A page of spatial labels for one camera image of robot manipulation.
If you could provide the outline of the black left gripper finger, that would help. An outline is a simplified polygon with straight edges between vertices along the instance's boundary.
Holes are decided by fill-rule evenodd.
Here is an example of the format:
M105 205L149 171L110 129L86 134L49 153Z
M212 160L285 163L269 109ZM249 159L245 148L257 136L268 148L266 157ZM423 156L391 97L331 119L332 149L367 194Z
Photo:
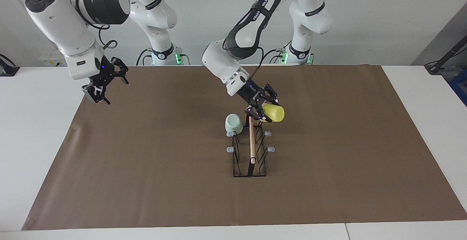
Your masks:
M249 104L245 109L245 114L253 120L272 123L273 120L270 117L272 105L273 104L262 104L260 107L254 107L252 104Z
M262 92L262 99L264 100L262 103L269 103L276 106L280 106L278 99L277 99L277 92L273 89L270 84L266 84L263 88Z

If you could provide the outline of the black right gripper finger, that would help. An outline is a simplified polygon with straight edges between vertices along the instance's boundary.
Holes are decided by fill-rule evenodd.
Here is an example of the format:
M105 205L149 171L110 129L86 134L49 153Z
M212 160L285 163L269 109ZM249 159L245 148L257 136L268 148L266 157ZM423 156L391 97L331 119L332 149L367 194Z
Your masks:
M105 97L106 86L95 86L92 82L82 86L82 91L89 100L99 103L103 102L111 104L111 102Z
M112 57L111 59L111 78L114 79L118 77L124 84L129 84L129 81L126 78L126 73L128 72L128 67L124 64L122 59L117 57Z

